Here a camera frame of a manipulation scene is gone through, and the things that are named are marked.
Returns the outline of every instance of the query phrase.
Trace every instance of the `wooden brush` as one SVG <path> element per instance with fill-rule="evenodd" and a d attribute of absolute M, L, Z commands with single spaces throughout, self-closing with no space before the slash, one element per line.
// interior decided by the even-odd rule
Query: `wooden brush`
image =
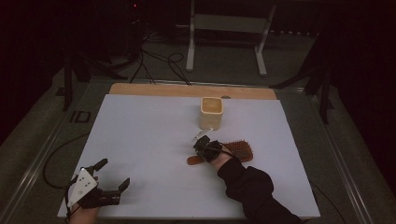
<path fill-rule="evenodd" d="M 223 145 L 227 147 L 241 162 L 253 160 L 253 152 L 248 142 L 240 140 L 230 143 L 223 143 Z M 205 160 L 199 156 L 192 156 L 187 158 L 188 165 L 195 165 L 204 161 Z"/>

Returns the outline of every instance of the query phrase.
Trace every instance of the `human hand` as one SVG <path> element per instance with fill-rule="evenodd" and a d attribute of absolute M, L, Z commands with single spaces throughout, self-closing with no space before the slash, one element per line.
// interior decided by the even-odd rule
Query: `human hand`
<path fill-rule="evenodd" d="M 75 203 L 71 210 L 70 224 L 93 224 L 98 212 L 99 207 L 85 209 Z"/>
<path fill-rule="evenodd" d="M 232 153 L 227 147 L 222 146 L 222 149 L 226 152 Z M 220 169 L 220 167 L 227 162 L 228 160 L 230 160 L 232 158 L 231 155 L 227 154 L 227 153 L 222 153 L 220 152 L 219 156 L 217 158 L 215 158 L 213 161 L 211 161 L 209 164 L 211 164 L 216 171 L 218 171 Z"/>

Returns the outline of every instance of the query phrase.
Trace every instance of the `cup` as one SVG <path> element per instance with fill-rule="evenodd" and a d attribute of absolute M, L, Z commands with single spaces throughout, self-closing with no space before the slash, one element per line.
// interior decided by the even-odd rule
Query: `cup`
<path fill-rule="evenodd" d="M 201 115 L 199 127 L 201 129 L 217 130 L 221 124 L 223 105 L 219 97 L 203 97 L 201 99 Z"/>

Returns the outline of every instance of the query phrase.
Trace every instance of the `metal frame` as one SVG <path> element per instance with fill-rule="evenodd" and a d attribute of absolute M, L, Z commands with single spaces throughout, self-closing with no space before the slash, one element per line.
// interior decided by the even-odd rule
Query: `metal frame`
<path fill-rule="evenodd" d="M 275 10 L 276 6 L 272 5 L 266 19 L 195 14 L 195 0 L 191 0 L 190 44 L 189 51 L 187 53 L 186 70 L 191 72 L 194 67 L 195 29 L 237 31 L 262 34 L 262 41 L 255 47 L 254 52 L 256 54 L 257 65 L 259 67 L 259 75 L 266 77 L 267 70 L 262 57 L 262 49 L 264 48 L 265 41 L 270 31 Z"/>
<path fill-rule="evenodd" d="M 163 84 L 177 84 L 178 82 L 167 82 L 164 81 Z M 199 83 L 202 85 L 217 85 L 217 84 L 211 84 L 211 83 Z M 235 86 L 240 86 L 240 87 L 257 87 L 257 86 L 245 86 L 245 85 L 235 85 Z M 82 91 L 78 91 L 77 98 L 81 98 L 82 96 Z M 275 92 L 290 92 L 290 93 L 297 93 L 297 94 L 303 94 L 304 90 L 302 88 L 285 88 L 284 90 L 274 90 Z M 346 188 L 346 192 L 349 196 L 349 200 L 351 201 L 355 212 L 357 214 L 357 217 L 359 219 L 360 223 L 374 223 L 372 220 L 372 216 L 370 215 L 368 208 L 363 201 L 363 198 L 361 197 L 361 193 L 359 191 L 358 185 L 354 181 L 352 174 L 349 172 L 349 169 L 347 167 L 347 164 L 343 158 L 343 155 L 339 149 L 339 147 L 336 144 L 336 141 L 333 138 L 332 131 L 329 129 L 329 127 L 323 122 L 323 120 L 320 117 L 320 114 L 318 113 L 318 99 L 316 96 L 307 96 L 307 101 L 309 104 L 311 104 L 312 109 L 315 111 L 316 114 L 316 120 L 320 123 L 320 126 L 323 129 L 323 132 L 325 132 L 325 135 L 327 136 L 327 140 L 330 144 L 330 152 L 332 154 L 333 161 L 335 163 L 335 167 L 337 168 L 339 175 L 344 183 L 344 186 Z M 35 184 L 35 181 L 37 180 L 40 170 L 43 167 L 44 159 L 47 158 L 47 156 L 50 153 L 50 150 L 52 146 L 54 145 L 60 130 L 63 127 L 63 124 L 65 121 L 70 117 L 71 111 L 73 111 L 73 108 L 77 106 L 78 101 L 75 101 L 71 104 L 71 108 L 67 111 L 64 112 L 63 115 L 60 117 L 59 121 L 57 124 L 54 126 L 51 134 L 48 137 L 47 142 L 43 145 L 37 156 L 35 157 L 34 162 L 29 166 L 27 169 L 25 175 L 21 179 L 21 183 L 15 190 L 14 194 L 11 196 L 11 199 L 8 201 L 6 204 L 6 207 L 3 209 L 3 211 L 0 214 L 0 223 L 12 223 L 12 220 L 15 218 L 15 216 L 18 214 L 19 209 L 23 205 L 25 199 L 27 198 L 28 194 L 30 193 L 33 185 Z"/>

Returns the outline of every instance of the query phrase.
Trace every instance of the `table leg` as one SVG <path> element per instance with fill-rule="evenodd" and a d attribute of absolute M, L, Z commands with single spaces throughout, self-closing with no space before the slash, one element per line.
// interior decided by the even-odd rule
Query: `table leg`
<path fill-rule="evenodd" d="M 194 13 L 194 6 L 195 6 L 195 1 L 191 0 L 191 14 L 190 14 L 190 44 L 189 44 L 189 52 L 187 53 L 187 65 L 186 65 L 186 70 L 188 72 L 192 72 L 194 68 L 194 54 L 195 54 L 195 42 L 194 42 L 194 18 L 195 18 L 195 13 Z"/>
<path fill-rule="evenodd" d="M 66 111 L 73 101 L 72 87 L 72 62 L 70 50 L 64 53 L 64 111 Z"/>
<path fill-rule="evenodd" d="M 267 70 L 265 69 L 264 58 L 262 57 L 262 49 L 264 48 L 265 40 L 267 39 L 268 33 L 270 32 L 271 21 L 272 18 L 274 17 L 275 9 L 276 6 L 271 7 L 270 13 L 268 15 L 268 19 L 266 20 L 264 29 L 262 31 L 262 41 L 260 42 L 259 46 L 256 46 L 254 48 L 254 51 L 256 53 L 257 65 L 259 67 L 259 74 L 262 77 L 267 76 Z"/>

